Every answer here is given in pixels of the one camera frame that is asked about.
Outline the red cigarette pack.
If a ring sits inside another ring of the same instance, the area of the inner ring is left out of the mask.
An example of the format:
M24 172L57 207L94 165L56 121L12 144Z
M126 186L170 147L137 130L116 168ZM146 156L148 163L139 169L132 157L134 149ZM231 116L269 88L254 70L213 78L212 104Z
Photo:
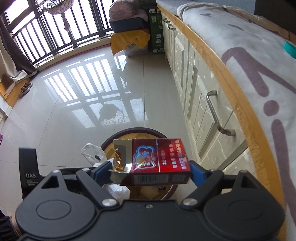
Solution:
M186 184L189 160L179 138L113 140L111 180L123 186Z

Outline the white red plastic bag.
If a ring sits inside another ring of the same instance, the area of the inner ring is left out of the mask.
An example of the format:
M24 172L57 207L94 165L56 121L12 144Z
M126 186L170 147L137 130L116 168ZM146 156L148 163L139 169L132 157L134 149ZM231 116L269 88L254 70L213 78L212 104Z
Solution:
M130 190L126 186L120 186L111 181L110 176L114 158L107 159L103 149L91 143L82 147L81 155L93 167L91 176L104 191L119 203L130 198Z

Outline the white cabinet drawers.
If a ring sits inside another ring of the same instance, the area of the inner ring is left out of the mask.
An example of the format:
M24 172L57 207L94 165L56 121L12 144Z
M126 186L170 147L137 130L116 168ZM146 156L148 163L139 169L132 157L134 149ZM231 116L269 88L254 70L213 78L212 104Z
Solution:
M225 92L195 46L162 12L168 59L194 160L205 169L256 175L243 130Z

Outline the pair of slippers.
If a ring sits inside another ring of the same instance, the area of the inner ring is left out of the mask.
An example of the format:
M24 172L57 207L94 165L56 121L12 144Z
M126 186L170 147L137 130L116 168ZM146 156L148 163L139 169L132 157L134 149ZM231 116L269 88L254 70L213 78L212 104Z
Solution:
M33 83L31 82L25 83L20 90L19 98L22 98L24 95L26 95L30 91L32 86L33 86Z

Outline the brown curtain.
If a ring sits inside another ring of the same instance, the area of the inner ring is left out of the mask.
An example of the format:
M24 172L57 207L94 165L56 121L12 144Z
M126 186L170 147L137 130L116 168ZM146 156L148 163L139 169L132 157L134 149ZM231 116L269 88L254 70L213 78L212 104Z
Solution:
M1 77L4 74L18 83L37 74L37 70L12 39L1 17Z

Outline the cartoon print bed sheet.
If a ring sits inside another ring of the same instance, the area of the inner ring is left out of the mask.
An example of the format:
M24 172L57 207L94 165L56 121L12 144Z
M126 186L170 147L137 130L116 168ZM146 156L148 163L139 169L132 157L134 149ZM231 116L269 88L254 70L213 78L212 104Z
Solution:
M294 35L235 6L192 2L180 19L219 56L254 110L267 138L285 199L287 240L295 240L295 59L284 49Z

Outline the yellow cloth covered bag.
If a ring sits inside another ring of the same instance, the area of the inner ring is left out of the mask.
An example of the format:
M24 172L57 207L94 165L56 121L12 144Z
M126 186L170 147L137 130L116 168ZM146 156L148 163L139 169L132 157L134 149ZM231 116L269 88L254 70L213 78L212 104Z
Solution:
M111 51L115 55L120 51L126 50L131 44L135 44L138 48L143 49L149 40L150 33L148 29L112 33L110 38Z

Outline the teal round lid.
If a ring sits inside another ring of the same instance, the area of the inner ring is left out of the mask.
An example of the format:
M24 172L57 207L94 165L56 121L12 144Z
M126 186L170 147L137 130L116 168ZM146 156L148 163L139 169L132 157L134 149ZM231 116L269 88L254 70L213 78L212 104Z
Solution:
M294 59L296 59L296 46L294 46L292 43L286 41L283 49Z

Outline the black balcony railing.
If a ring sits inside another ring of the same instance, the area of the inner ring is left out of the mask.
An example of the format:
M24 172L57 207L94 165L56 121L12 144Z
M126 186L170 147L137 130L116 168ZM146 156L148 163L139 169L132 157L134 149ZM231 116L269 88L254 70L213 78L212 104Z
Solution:
M38 1L14 1L1 15L12 39L33 65L69 49L111 34L112 1L74 1L65 12L70 31L60 14L51 15Z

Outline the dark blue box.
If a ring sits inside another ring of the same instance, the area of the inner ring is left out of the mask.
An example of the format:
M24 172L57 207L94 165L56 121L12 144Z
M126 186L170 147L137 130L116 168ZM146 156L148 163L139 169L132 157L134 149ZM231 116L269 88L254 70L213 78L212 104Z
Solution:
M110 26L115 33L149 28L147 21L141 17L112 21L110 22Z

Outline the green carton box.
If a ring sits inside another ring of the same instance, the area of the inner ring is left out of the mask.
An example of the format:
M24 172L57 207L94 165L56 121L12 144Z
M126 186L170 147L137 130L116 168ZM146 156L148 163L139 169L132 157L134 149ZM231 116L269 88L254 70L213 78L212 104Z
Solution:
M163 20L159 9L149 9L149 23L151 27L152 51L153 53L163 53L165 51Z

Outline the purple plush cushion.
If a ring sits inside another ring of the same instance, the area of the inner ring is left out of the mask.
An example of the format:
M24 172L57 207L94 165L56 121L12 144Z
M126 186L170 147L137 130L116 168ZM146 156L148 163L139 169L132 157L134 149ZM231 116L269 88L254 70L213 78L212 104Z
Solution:
M109 17L110 22L131 18L142 18L148 21L147 13L141 8L140 1L115 1L110 6Z

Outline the hanging net basket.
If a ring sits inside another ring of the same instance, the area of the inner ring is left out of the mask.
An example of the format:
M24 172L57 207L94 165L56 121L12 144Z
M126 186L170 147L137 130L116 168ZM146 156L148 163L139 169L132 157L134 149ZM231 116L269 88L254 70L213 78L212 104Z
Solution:
M65 12L73 6L74 0L42 0L34 2L42 11L46 11L51 15L61 15L65 31L70 32L70 24L66 19Z

